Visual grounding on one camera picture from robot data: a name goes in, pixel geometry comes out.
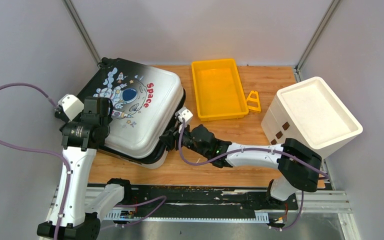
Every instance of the wooden tabletop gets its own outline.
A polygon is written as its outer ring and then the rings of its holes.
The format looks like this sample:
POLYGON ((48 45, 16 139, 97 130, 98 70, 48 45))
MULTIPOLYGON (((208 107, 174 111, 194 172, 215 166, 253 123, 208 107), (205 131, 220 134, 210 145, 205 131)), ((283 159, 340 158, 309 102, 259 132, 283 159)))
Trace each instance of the wooden tabletop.
MULTIPOLYGON (((257 91, 261 103, 261 113, 249 112, 244 118, 201 122, 197 117, 194 82, 190 66, 159 65, 157 68, 176 73, 186 91, 184 105, 194 117, 190 129, 203 123, 215 137, 225 141, 245 145, 269 145, 261 121, 272 99, 279 89, 296 83, 291 67, 238 66, 245 97, 251 90, 257 91)), ((203 162, 201 155, 183 148, 183 154, 190 162, 203 162)), ((98 153, 89 174, 90 183, 106 183, 111 178, 130 180, 132 184, 184 185, 184 186, 229 186, 267 187, 270 180, 279 177, 277 169, 241 166, 217 168, 211 164, 191 166, 182 161, 178 151, 168 153, 164 164, 156 169, 148 169, 103 153, 98 153)))

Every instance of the white plastic container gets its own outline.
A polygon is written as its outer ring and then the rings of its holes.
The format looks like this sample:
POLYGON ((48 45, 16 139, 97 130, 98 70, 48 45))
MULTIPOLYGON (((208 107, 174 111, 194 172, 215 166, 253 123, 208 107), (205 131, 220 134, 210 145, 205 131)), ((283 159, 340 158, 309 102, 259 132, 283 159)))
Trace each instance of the white plastic container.
POLYGON ((323 159, 363 131, 363 127, 321 77, 277 91, 261 122, 271 144, 294 138, 323 159))
POLYGON ((110 134, 99 151, 155 169, 166 159, 160 136, 174 125, 184 90, 177 74, 117 58, 102 67, 77 95, 110 98, 114 106, 110 134))

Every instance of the white wall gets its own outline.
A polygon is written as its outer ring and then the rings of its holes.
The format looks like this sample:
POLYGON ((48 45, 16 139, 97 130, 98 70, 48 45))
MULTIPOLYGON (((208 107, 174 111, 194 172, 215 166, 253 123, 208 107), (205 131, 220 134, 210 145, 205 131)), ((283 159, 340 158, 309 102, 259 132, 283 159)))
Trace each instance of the white wall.
MULTIPOLYGON (((56 101, 97 68, 60 0, 0 1, 0 85, 26 82, 56 101)), ((40 93, 0 92, 0 138, 61 151, 60 122, 40 93)), ((0 146, 0 239, 35 239, 61 173, 60 160, 0 146)))
POLYGON ((363 125, 327 163, 362 239, 384 239, 384 1, 342 1, 303 75, 324 78, 363 125))
POLYGON ((331 0, 72 0, 101 57, 295 65, 331 0))

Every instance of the yellow plastic bin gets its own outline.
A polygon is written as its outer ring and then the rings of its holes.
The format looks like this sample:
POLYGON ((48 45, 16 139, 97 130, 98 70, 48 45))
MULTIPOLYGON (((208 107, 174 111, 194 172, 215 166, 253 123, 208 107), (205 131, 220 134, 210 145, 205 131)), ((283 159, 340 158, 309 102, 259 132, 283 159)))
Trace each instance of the yellow plastic bin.
POLYGON ((201 121, 237 119, 248 114, 234 59, 194 61, 192 75, 201 121))

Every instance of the floor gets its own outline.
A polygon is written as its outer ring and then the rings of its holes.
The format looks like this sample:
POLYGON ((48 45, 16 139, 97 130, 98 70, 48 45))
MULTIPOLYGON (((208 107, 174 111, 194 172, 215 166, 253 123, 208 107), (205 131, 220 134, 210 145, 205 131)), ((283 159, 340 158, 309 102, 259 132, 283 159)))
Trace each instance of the floor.
MULTIPOLYGON (((190 66, 165 65, 158 68, 176 73, 186 91, 185 106, 194 118, 191 129, 201 124, 197 117, 192 70, 190 66)), ((245 145, 269 145, 261 121, 276 92, 296 83, 291 67, 238 66, 245 97, 254 90, 259 94, 261 113, 250 112, 244 118, 203 122, 216 138, 245 145)), ((183 148, 190 162, 205 161, 202 156, 183 148)), ((267 187, 270 180, 281 174, 276 169, 242 166, 216 168, 211 164, 191 166, 184 163, 177 151, 167 155, 164 164, 157 169, 147 169, 130 162, 98 153, 89 174, 90 183, 106 183, 111 178, 130 180, 132 184, 186 185, 186 186, 241 186, 267 187)))
MULTIPOLYGON (((296 213, 288 214, 295 219, 296 213)), ((114 225, 103 221, 102 226, 114 225)), ((338 214, 303 213, 296 226, 277 232, 260 223, 203 223, 145 221, 101 230, 98 240, 345 240, 338 214)))

